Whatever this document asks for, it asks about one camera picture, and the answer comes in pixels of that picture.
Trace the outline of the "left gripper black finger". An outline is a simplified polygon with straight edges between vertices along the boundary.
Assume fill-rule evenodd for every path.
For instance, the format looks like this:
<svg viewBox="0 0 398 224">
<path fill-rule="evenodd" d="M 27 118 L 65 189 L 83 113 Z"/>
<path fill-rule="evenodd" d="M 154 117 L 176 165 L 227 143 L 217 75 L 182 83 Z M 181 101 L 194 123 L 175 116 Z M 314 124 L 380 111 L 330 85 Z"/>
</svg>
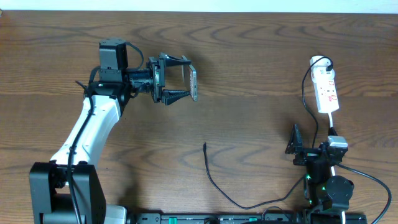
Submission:
<svg viewBox="0 0 398 224">
<path fill-rule="evenodd" d="M 172 103 L 176 102 L 177 100 L 189 96 L 189 91 L 184 90 L 163 90 L 162 91 L 162 102 L 165 105 L 171 105 Z"/>
<path fill-rule="evenodd" d="M 192 61 L 189 59 L 177 58 L 171 55 L 167 55 L 163 52 L 159 55 L 159 60 L 163 61 L 165 67 L 173 67 L 177 65 L 190 65 L 192 63 Z"/>
</svg>

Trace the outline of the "Galaxy smartphone with reflective screen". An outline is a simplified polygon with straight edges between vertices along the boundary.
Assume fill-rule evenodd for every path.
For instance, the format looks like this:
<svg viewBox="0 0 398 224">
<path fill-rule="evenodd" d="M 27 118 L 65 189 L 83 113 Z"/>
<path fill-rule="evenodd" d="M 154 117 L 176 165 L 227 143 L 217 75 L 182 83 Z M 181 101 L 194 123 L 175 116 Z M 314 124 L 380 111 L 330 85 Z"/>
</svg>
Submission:
<svg viewBox="0 0 398 224">
<path fill-rule="evenodd" d="M 182 65 L 182 79 L 187 91 L 189 91 L 190 96 L 192 97 L 192 100 L 197 101 L 197 71 L 193 65 Z"/>
</svg>

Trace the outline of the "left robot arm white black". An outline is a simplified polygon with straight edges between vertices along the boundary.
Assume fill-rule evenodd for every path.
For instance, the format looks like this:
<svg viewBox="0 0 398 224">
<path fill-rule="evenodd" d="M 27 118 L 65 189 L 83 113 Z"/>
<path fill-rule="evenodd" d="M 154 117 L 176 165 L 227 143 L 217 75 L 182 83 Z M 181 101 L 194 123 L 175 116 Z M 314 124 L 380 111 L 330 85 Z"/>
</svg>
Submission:
<svg viewBox="0 0 398 224">
<path fill-rule="evenodd" d="M 135 223 L 126 207 L 106 202 L 97 165 L 106 140 L 127 103 L 148 93 L 156 103 L 170 105 L 196 97 L 196 71 L 191 61 L 161 53 L 131 68 L 120 38 L 99 42 L 100 64 L 83 86 L 83 108 L 67 140 L 48 162 L 29 172 L 35 223 Z"/>
</svg>

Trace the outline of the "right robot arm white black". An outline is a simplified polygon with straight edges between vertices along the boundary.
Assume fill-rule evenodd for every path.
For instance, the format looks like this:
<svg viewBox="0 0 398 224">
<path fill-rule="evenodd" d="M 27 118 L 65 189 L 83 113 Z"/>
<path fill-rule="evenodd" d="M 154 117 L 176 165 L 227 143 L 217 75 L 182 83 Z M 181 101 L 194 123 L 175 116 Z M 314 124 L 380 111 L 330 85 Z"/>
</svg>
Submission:
<svg viewBox="0 0 398 224">
<path fill-rule="evenodd" d="M 354 184 L 334 171 L 334 166 L 342 162 L 348 151 L 348 143 L 333 128 L 329 134 L 317 148 L 305 147 L 295 124 L 285 150 L 286 154 L 295 156 L 295 166 L 304 166 L 307 171 L 304 195 L 310 207 L 302 212 L 303 223 L 344 223 L 344 213 L 349 209 Z"/>
</svg>

